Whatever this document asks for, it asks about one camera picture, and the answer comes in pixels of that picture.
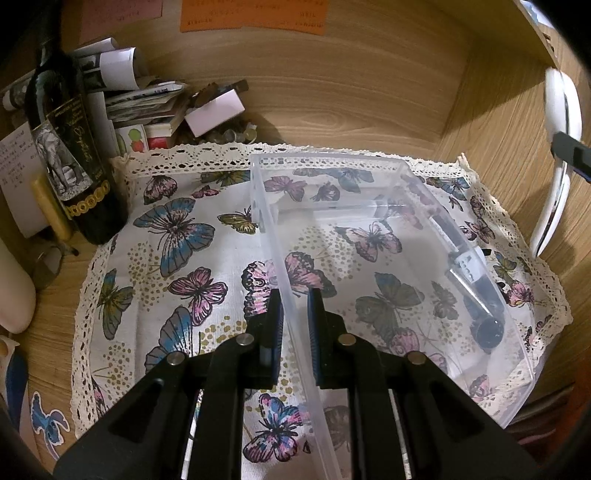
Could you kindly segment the white handheld massager device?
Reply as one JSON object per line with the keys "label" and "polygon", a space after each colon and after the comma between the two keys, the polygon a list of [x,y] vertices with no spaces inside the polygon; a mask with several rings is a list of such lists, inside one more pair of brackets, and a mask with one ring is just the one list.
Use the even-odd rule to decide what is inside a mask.
{"label": "white handheld massager device", "polygon": [[[549,143],[563,133],[580,140],[583,122],[575,84],[564,72],[549,68],[545,72],[545,128]],[[571,187],[572,167],[554,152],[553,178],[544,207],[530,238],[530,251],[539,257],[546,249],[562,218]]]}

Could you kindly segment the clear plastic storage bin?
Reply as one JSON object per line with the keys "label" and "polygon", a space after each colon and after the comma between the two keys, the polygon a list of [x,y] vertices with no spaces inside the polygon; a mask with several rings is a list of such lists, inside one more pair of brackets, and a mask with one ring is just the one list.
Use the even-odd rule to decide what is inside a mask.
{"label": "clear plastic storage bin", "polygon": [[[270,286],[280,291],[290,347],[304,391],[301,413],[311,458],[322,479],[347,479],[348,398],[315,384],[308,333],[308,291],[379,351],[424,353],[500,425],[515,416],[534,378],[521,336],[481,238],[485,222],[468,220],[470,187],[451,183],[448,209],[404,159],[320,152],[252,156],[252,213],[259,224]],[[429,222],[441,214],[483,256],[505,307],[505,335],[486,354],[470,332],[461,293],[446,277],[448,248]]]}

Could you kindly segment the butterfly print lace cloth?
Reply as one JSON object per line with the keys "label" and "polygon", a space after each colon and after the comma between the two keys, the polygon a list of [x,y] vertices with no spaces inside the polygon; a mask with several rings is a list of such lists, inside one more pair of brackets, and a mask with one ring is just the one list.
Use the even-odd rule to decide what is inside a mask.
{"label": "butterfly print lace cloth", "polygon": [[[448,209],[454,179],[470,187],[468,220],[501,294],[521,321],[534,367],[572,321],[565,292],[531,254],[516,224],[465,158],[435,163],[310,148],[200,146],[137,156],[121,167],[126,226],[98,248],[76,312],[72,412],[77,441],[58,461],[61,479],[207,479],[205,386],[213,352],[266,312],[270,275],[252,213],[259,153],[320,152],[404,159]],[[406,478],[510,479],[532,461],[424,353],[383,355],[394,394]],[[283,311],[280,372],[270,389],[246,390],[240,479],[322,479],[311,458]]]}

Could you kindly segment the pile of coins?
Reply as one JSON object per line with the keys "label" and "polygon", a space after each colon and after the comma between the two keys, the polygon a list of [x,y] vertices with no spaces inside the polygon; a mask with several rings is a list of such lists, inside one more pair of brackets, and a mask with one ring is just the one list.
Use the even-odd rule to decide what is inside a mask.
{"label": "pile of coins", "polygon": [[212,130],[204,137],[204,142],[218,145],[229,143],[252,144],[256,142],[256,138],[257,126],[249,122],[238,129],[228,128],[223,132]]}

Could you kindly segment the cream rounded object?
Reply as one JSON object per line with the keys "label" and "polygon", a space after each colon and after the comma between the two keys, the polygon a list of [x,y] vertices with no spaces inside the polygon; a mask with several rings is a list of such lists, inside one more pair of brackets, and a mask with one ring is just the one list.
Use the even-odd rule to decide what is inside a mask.
{"label": "cream rounded object", "polygon": [[0,242],[1,326],[9,333],[20,334],[30,325],[36,307],[36,289],[31,277]]}

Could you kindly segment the yellow lip balm tube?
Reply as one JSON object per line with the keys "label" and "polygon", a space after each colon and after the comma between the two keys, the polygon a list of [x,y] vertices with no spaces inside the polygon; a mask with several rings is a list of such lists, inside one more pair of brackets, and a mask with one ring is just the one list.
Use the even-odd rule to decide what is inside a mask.
{"label": "yellow lip balm tube", "polygon": [[68,242],[72,237],[72,228],[61,204],[56,199],[47,177],[41,173],[31,181],[31,190],[42,214],[61,242]]}

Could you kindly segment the pink white small box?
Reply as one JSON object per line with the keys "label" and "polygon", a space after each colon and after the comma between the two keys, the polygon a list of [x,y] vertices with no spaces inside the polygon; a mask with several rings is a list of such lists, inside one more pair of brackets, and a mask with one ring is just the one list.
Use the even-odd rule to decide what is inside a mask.
{"label": "pink white small box", "polygon": [[187,112],[184,121],[191,133],[195,137],[200,137],[243,112],[245,112],[245,106],[243,106],[238,92],[235,89],[230,89],[205,103],[204,106]]}

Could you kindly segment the fruit print card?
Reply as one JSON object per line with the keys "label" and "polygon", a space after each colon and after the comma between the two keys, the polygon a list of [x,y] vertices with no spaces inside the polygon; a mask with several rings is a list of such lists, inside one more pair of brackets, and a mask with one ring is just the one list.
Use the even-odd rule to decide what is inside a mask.
{"label": "fruit print card", "polygon": [[115,135],[121,154],[144,153],[149,150],[145,130],[141,124],[117,128]]}

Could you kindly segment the stack of papers and booklets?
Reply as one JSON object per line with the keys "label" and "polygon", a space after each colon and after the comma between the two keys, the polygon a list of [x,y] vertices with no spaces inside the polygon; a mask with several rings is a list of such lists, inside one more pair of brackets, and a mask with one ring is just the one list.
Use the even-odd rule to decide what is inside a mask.
{"label": "stack of papers and booklets", "polygon": [[147,137],[171,137],[188,107],[187,85],[166,81],[105,101],[106,115],[116,128],[141,125]]}

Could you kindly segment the dark wine bottle elephant label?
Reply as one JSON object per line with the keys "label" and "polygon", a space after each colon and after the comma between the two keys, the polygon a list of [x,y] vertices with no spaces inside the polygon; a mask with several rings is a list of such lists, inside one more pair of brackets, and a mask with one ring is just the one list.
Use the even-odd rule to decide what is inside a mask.
{"label": "dark wine bottle elephant label", "polygon": [[126,224],[127,206],[95,146],[81,73],[59,30],[39,30],[35,61],[24,110],[37,153],[69,219],[88,242],[104,244]]}

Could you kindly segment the orange paper note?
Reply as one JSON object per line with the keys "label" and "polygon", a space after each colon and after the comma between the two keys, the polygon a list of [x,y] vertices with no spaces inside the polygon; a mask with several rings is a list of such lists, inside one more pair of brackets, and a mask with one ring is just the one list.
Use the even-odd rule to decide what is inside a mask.
{"label": "orange paper note", "polygon": [[322,35],[328,8],[328,1],[182,1],[179,29],[252,27]]}

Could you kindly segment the white handwritten note card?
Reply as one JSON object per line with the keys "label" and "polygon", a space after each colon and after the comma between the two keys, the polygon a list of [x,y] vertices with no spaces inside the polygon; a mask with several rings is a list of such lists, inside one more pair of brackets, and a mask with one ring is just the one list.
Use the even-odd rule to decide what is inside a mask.
{"label": "white handwritten note card", "polygon": [[25,238],[48,226],[31,182],[44,172],[27,122],[1,140],[1,189],[10,213]]}

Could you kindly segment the rolled white paper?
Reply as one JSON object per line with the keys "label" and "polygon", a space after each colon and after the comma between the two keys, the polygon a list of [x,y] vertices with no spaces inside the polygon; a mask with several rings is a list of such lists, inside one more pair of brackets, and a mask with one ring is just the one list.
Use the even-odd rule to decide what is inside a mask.
{"label": "rolled white paper", "polygon": [[113,37],[74,50],[85,87],[90,91],[133,91],[147,75],[143,55],[136,47],[120,48]]}

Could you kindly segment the pink paper note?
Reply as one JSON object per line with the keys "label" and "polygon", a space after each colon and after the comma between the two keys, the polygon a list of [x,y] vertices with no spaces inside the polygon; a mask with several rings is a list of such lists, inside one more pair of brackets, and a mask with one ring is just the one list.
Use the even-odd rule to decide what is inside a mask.
{"label": "pink paper note", "polygon": [[114,0],[114,1],[70,1],[78,13],[80,33],[98,34],[111,28],[161,16],[162,1]]}

